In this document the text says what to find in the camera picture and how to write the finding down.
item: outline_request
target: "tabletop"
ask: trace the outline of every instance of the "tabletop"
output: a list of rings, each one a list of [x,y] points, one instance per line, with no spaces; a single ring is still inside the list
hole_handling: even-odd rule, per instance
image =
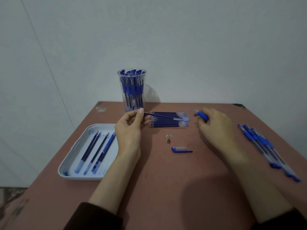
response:
[[[94,107],[23,195],[24,209],[8,229],[62,229],[80,202],[87,201],[99,182],[61,178],[58,167],[83,131],[95,123],[116,123],[124,114],[122,102]],[[141,158],[132,174],[118,215],[126,230],[250,229],[255,217],[236,178],[217,150],[199,133],[194,109],[215,108],[233,121],[235,137],[286,199],[307,217],[307,161],[246,108],[234,104],[146,103],[146,111],[185,112],[189,127],[142,131]],[[302,182],[271,169],[244,137],[237,124],[255,127],[275,146]],[[173,135],[167,144],[166,135]],[[171,147],[193,153],[176,154]]]

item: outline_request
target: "right hand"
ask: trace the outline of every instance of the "right hand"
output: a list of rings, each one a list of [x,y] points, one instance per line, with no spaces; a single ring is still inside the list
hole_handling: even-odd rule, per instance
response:
[[[227,115],[213,108],[202,108],[201,111],[209,117],[209,120],[205,123],[199,117],[199,129],[216,149],[223,153],[230,148],[238,147],[232,132],[232,121]]]

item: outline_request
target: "pen holder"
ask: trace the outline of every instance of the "pen holder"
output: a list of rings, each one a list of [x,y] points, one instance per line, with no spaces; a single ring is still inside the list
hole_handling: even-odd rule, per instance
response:
[[[145,109],[145,75],[144,69],[121,69],[117,72],[122,90],[125,111]]]

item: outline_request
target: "white tray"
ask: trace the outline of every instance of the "white tray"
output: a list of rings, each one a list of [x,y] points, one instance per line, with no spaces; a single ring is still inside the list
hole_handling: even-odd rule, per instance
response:
[[[59,166],[59,175],[63,178],[67,179],[73,179],[73,180],[101,180],[105,173],[108,171],[109,167],[115,160],[117,156],[118,151],[118,143],[117,138],[114,139],[113,143],[111,144],[105,158],[102,161],[101,166],[99,167],[96,174],[93,174],[91,172],[92,167],[96,163],[99,155],[101,154],[102,150],[104,149],[105,145],[109,141],[109,138],[114,133],[115,124],[94,124],[86,128],[86,130],[82,133],[80,138],[75,142],[75,144],[72,146],[71,150],[67,154],[67,156],[64,158],[62,163]],[[76,174],[75,169],[80,162],[82,156],[84,155],[87,147],[90,145],[90,142],[92,141],[94,135],[97,131],[101,131],[101,136],[98,139],[97,143],[93,147],[93,150],[91,151],[89,157],[85,161],[85,164],[83,165],[81,171]],[[96,156],[93,165],[88,170],[88,173],[86,175],[83,175],[84,171],[86,170],[87,166],[89,165],[90,161],[92,160],[94,154],[98,150],[100,144],[102,143],[102,140],[104,139],[105,135],[109,132],[109,136],[106,139],[105,143],[103,144],[101,150],[99,151],[98,155]]]

